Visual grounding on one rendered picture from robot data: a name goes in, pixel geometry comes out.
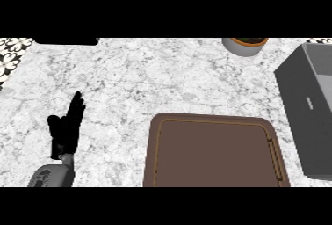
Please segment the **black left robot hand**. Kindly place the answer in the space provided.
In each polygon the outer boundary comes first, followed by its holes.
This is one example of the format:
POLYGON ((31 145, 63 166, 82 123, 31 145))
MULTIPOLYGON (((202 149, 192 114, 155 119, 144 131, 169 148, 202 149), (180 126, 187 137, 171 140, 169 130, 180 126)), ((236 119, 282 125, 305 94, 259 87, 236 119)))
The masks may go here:
POLYGON ((79 124, 85 105, 81 93, 76 91, 69 102, 65 116, 48 115, 47 124, 51 137, 50 158, 59 160, 63 154, 73 154, 79 140, 79 124))

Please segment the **brown tray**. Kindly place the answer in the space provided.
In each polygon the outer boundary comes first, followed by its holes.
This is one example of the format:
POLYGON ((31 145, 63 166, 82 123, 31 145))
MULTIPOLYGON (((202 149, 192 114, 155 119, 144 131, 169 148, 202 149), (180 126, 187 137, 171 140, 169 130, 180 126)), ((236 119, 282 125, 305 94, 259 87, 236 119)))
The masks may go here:
POLYGON ((150 121, 144 187, 287 187, 262 118, 161 112, 150 121))

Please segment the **grey box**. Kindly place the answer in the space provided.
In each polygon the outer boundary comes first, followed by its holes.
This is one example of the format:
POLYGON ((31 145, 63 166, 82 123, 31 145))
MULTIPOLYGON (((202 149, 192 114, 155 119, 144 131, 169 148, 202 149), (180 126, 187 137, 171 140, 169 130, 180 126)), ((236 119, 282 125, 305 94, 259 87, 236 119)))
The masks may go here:
POLYGON ((273 73, 304 175, 332 181, 332 45, 301 44, 273 73))

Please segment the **black appliance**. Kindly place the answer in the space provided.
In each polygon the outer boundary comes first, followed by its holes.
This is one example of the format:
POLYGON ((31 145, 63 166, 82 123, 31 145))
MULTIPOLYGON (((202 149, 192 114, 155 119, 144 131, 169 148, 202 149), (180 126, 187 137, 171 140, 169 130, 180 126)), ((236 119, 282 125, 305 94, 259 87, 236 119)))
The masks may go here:
POLYGON ((34 38, 35 43, 45 45, 82 45, 96 46, 99 38, 34 38))

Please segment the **grey plant pot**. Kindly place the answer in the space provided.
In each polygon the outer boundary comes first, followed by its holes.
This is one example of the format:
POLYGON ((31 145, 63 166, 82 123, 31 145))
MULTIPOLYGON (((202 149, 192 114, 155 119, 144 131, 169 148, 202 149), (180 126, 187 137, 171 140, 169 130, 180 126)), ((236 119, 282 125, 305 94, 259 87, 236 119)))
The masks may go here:
POLYGON ((223 38, 221 44, 225 49, 237 56, 249 57, 259 53, 262 46, 267 42, 267 38, 262 39, 259 43, 246 43, 236 38, 223 38))

